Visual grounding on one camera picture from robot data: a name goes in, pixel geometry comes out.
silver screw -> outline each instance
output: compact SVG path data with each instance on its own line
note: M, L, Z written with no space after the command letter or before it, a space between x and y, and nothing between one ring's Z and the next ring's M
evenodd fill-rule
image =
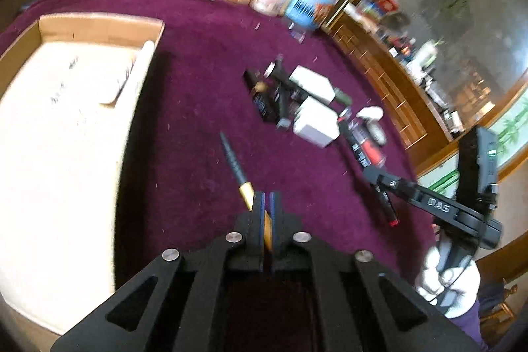
M242 240L242 235L239 232L230 232L225 235L225 240L229 243L239 243Z
M178 252L178 249L165 249L163 251L162 257L165 261L173 261L176 260L180 256L180 253Z
M297 232L294 234L294 240L297 243L306 243L307 241L312 240L312 235L307 232Z
M374 254L370 251L357 251L356 252L356 260L358 260L360 263L368 263L369 261L372 261L374 258Z

white glove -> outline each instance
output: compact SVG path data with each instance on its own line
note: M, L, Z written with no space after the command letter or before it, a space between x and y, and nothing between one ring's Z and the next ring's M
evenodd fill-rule
M466 270L464 270L467 262L465 260L462 261L461 267L447 269L440 276L436 270L439 261L440 254L434 246L429 249L423 260L422 272L416 278L414 287L423 298L431 302L431 305L437 304L438 300L435 297L442 293L445 286L456 291L457 297L445 314L446 318L456 318L466 313L475 303L480 286L480 273L474 260L471 260Z

blue container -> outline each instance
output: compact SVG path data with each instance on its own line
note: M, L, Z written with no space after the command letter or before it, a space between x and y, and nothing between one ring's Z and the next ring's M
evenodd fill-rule
M308 30L317 29L337 0L292 0L284 15Z

maroon tablecloth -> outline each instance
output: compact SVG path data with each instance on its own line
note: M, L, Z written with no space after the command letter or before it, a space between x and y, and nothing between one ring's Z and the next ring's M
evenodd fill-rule
M343 251L370 249L413 280L434 241L431 217L398 201L401 223L387 226L346 146L319 149L262 123L241 79L246 68L263 71L283 53L288 70L304 65L352 95L355 111L382 105L329 37L310 36L300 44L280 19L224 0L40 0L0 36L1 52L40 15L65 11L108 11L165 22L121 178L118 285L168 247L204 247L230 231L236 214L246 210L223 157L220 130L254 187L281 191L284 209L300 215L306 231ZM397 131L387 117L382 125L389 140L387 170L412 179Z

open cardboard box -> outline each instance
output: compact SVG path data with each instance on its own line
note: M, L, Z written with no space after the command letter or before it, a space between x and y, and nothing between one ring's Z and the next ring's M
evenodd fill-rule
M163 28L135 16L46 15L0 58L0 291L58 334L114 292L121 166ZM148 40L154 50L138 55ZM92 71L136 56L115 103L92 97Z

